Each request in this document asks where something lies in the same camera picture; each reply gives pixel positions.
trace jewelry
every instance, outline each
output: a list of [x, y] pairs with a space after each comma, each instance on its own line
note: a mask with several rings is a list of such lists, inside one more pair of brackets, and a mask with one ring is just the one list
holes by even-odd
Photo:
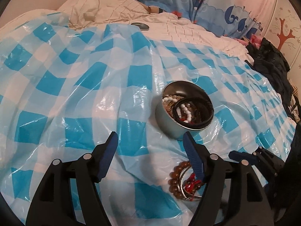
[[[182, 96], [168, 95], [162, 99], [164, 108], [166, 109], [166, 111], [169, 113], [169, 115], [172, 118], [173, 118], [173, 110], [172, 109], [173, 109], [174, 104], [183, 98], [184, 97], [182, 97]], [[185, 123], [193, 124], [192, 112], [194, 112], [195, 109], [196, 108], [193, 104], [190, 104], [190, 103], [181, 104], [179, 107], [177, 107], [176, 113], [181, 121], [183, 121]]]
[[[180, 107], [180, 118], [176, 109]], [[200, 130], [213, 119], [213, 106], [207, 99], [201, 97], [182, 98], [171, 108], [173, 119], [182, 126]]]
[[204, 183], [201, 180], [196, 180], [194, 173], [192, 173], [187, 180], [183, 181], [184, 175], [191, 168], [189, 161], [182, 161], [178, 166], [175, 166], [174, 171], [170, 173], [171, 179], [168, 181], [170, 185], [169, 191], [173, 193], [177, 199], [199, 201], [202, 198], [202, 196], [196, 196], [195, 193]]

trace round metal lid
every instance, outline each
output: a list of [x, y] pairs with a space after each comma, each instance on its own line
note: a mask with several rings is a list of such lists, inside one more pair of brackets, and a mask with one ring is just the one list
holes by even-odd
[[142, 31], [147, 31], [150, 28], [148, 25], [146, 25], [144, 23], [132, 23], [131, 25], [138, 26], [140, 28], [140, 30], [142, 30]]

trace red star print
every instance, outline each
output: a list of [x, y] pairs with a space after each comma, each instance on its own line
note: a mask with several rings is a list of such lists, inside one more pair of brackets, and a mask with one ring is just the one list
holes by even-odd
[[171, 13], [173, 13], [174, 15], [178, 16], [178, 18], [182, 17], [182, 13], [178, 12], [178, 11], [172, 11]]

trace metal bangle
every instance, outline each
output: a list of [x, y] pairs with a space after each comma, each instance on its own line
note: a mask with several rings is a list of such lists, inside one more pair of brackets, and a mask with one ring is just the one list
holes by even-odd
[[189, 166], [187, 168], [185, 168], [182, 173], [181, 173], [181, 176], [179, 177], [179, 184], [178, 184], [178, 187], [180, 188], [180, 191], [182, 193], [182, 195], [184, 196], [184, 199], [183, 200], [192, 200], [192, 201], [200, 201], [202, 199], [202, 196], [196, 196], [196, 195], [193, 195], [193, 194], [190, 194], [188, 193], [184, 188], [183, 188], [183, 179], [184, 179], [184, 175], [185, 173], [191, 169], [192, 167]]

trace blue checkered plastic sheet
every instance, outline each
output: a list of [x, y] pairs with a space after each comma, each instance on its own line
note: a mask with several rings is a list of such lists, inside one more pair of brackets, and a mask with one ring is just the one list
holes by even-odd
[[[74, 31], [67, 24], [67, 16], [50, 14], [0, 43], [0, 191], [23, 222], [52, 160], [76, 160], [116, 131], [118, 149], [98, 185], [112, 224], [188, 225], [197, 203], [176, 200], [167, 184], [187, 156], [154, 118], [173, 80], [192, 81], [211, 98], [214, 119], [195, 138], [211, 153], [227, 158], [261, 145], [287, 157], [295, 125], [245, 62], [207, 46], [149, 40], [132, 25]], [[71, 187], [83, 222], [73, 180]]]

